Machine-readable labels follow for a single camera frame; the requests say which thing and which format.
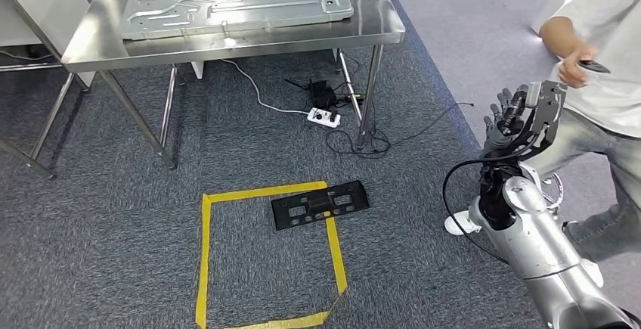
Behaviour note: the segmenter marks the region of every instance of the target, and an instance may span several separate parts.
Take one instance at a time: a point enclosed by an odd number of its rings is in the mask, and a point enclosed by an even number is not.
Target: silver metal sheet
[[[123,39],[156,39],[338,21],[349,0],[128,0]]]

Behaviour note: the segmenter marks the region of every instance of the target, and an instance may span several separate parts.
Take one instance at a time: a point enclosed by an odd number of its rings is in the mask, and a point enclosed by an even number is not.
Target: gray jeans
[[[582,257],[594,262],[641,252],[641,139],[615,134],[563,110],[554,144],[527,164],[543,178],[585,153],[608,157],[618,204],[568,225],[565,234]]]

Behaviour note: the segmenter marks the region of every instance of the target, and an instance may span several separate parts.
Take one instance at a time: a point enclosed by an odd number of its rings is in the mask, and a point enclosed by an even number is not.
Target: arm
[[[567,58],[572,52],[588,47],[576,35],[572,20],[567,17],[553,17],[548,20],[541,27],[539,35],[547,49],[561,58]]]
[[[552,53],[563,58],[559,77],[571,87],[585,85],[586,75],[578,61],[596,57],[596,49],[586,41],[620,19],[638,0],[572,0],[540,29],[543,43]]]

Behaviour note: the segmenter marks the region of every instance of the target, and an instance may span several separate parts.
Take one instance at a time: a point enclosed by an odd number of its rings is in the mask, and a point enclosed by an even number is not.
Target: remote control
[[[609,69],[595,61],[579,61],[579,67],[592,73],[610,74]]]
[[[323,126],[335,129],[340,125],[340,115],[320,108],[312,108],[307,115],[307,120],[313,123],[320,123]]]

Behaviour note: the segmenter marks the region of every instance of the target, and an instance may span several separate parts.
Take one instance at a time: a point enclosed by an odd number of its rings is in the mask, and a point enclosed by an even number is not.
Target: white sneaker
[[[454,218],[456,218],[459,225],[465,230],[465,233],[478,233],[481,231],[481,226],[476,225],[469,219],[469,212],[467,210],[454,213]],[[448,217],[447,219],[445,219],[445,230],[455,236],[460,236],[463,234],[452,217]]]
[[[581,267],[583,267],[583,270],[585,270],[588,276],[592,278],[592,281],[594,281],[594,284],[596,284],[597,287],[603,287],[605,282],[599,265],[588,259],[581,259]]]

